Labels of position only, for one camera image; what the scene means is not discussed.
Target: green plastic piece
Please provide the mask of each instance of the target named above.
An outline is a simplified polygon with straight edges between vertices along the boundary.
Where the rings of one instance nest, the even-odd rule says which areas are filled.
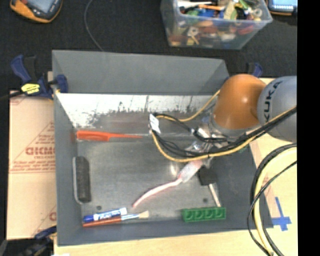
[[[206,207],[206,208],[183,209],[182,218],[185,222],[225,220],[226,208]]]

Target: blue clamp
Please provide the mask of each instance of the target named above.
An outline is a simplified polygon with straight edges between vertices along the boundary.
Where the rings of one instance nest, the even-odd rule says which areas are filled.
[[[258,62],[247,63],[248,74],[255,76],[256,78],[261,77],[263,68]]]
[[[10,63],[14,74],[21,78],[21,91],[27,96],[38,96],[53,99],[50,85],[57,84],[61,93],[68,92],[67,78],[63,74],[57,75],[53,81],[46,81],[42,75],[36,76],[35,57],[24,58],[22,54],[16,56]]]

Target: orange object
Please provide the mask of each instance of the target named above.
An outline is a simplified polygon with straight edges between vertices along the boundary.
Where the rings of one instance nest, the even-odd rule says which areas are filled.
[[[225,6],[206,5],[206,4],[199,4],[198,7],[210,9],[210,10],[216,10],[216,11],[223,11],[226,8]]]
[[[121,216],[117,217],[112,217],[112,218],[106,218],[106,219],[100,219],[92,222],[85,222],[82,224],[84,228],[88,227],[95,227],[95,226],[102,226],[102,225],[108,225],[108,224],[113,224],[113,223],[119,223],[121,222]]]
[[[259,124],[258,99],[266,84],[251,74],[237,74],[224,82],[213,109],[214,121],[231,130]]]
[[[13,4],[13,1],[10,1],[10,7],[12,10],[14,10],[16,13],[39,23],[50,23],[52,22],[56,16],[59,14],[62,4],[60,5],[59,9],[57,10],[56,14],[51,17],[50,19],[45,19],[36,16],[33,11],[27,6],[28,0],[16,0]]]
[[[110,138],[136,138],[136,139],[141,139],[142,136],[123,134],[123,133],[111,133],[111,132],[103,132],[103,131],[94,131],[94,130],[78,130],[76,132],[76,138],[78,140],[108,142],[110,140]]]

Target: blue tape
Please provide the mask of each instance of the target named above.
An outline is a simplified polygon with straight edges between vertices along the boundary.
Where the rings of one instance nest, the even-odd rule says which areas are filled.
[[[279,198],[275,197],[276,205],[278,206],[280,217],[271,218],[273,225],[279,225],[281,228],[281,231],[287,231],[288,230],[288,224],[292,224],[289,217],[285,217],[284,213],[281,209]]]

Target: kuka logo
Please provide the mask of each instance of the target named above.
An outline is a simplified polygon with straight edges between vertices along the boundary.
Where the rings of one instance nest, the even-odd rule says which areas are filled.
[[[269,91],[268,91],[268,95],[265,98],[265,102],[264,102],[264,118],[266,122],[269,122],[270,119],[270,105],[271,105],[271,101],[272,101],[272,96],[275,93],[275,91],[277,90],[279,84],[281,84],[282,81],[276,82]]]
[[[55,154],[55,148],[50,146],[42,146],[42,147],[27,147],[25,149],[25,153],[29,156],[37,156],[37,155],[54,155]]]

